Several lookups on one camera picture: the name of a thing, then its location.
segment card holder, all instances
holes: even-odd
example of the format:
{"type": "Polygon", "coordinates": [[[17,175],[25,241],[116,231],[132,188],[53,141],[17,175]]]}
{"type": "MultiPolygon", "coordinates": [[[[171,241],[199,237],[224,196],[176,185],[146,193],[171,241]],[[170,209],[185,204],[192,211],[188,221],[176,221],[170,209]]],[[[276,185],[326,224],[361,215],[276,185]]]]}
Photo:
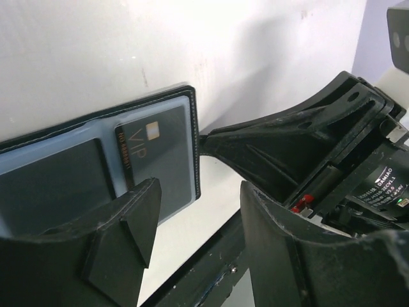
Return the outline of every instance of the card holder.
{"type": "Polygon", "coordinates": [[[164,221],[200,197],[194,88],[0,144],[0,236],[39,234],[160,180],[164,221]]]}

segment red component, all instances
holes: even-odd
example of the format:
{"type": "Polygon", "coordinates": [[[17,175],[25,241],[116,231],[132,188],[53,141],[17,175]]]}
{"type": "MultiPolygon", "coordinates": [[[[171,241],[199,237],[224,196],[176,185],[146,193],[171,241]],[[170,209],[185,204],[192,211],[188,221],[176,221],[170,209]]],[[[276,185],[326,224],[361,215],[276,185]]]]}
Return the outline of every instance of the red component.
{"type": "Polygon", "coordinates": [[[297,207],[291,208],[291,211],[293,211],[294,213],[300,213],[301,212],[301,210],[298,209],[297,207]]]}
{"type": "Polygon", "coordinates": [[[298,201],[298,203],[295,204],[293,208],[291,208],[291,211],[294,213],[300,213],[305,208],[305,206],[311,203],[313,200],[313,195],[306,194],[298,201]]]}

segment vip card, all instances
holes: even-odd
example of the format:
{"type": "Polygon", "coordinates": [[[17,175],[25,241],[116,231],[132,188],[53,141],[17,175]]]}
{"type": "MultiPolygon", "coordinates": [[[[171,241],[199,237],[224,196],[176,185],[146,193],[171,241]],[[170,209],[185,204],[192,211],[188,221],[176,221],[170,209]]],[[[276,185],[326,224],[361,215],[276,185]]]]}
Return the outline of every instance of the vip card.
{"type": "Polygon", "coordinates": [[[168,216],[175,204],[192,198],[188,122],[185,106],[177,106],[115,129],[128,188],[146,178],[159,178],[160,218],[168,216]]]}

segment gold chip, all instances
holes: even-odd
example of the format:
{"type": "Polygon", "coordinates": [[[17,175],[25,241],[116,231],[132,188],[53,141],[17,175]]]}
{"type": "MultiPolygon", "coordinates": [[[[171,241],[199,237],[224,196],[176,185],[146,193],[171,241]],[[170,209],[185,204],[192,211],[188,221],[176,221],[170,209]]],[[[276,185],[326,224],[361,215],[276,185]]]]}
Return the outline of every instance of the gold chip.
{"type": "Polygon", "coordinates": [[[148,136],[148,140],[151,141],[152,139],[157,139],[160,136],[159,133],[159,123],[153,122],[146,125],[146,135],[148,136]]]}

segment screw hole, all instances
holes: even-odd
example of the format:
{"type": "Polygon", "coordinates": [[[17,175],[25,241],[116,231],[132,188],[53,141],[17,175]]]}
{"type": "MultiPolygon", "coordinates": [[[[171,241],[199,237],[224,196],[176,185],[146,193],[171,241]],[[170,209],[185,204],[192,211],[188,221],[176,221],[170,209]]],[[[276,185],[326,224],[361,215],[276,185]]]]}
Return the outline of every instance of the screw hole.
{"type": "Polygon", "coordinates": [[[359,92],[356,91],[354,94],[348,97],[348,102],[354,101],[356,98],[358,98],[359,92]]]}
{"type": "Polygon", "coordinates": [[[299,129],[306,129],[309,126],[311,126],[313,124],[313,122],[305,122],[305,123],[301,123],[300,125],[298,125],[299,129]]]}

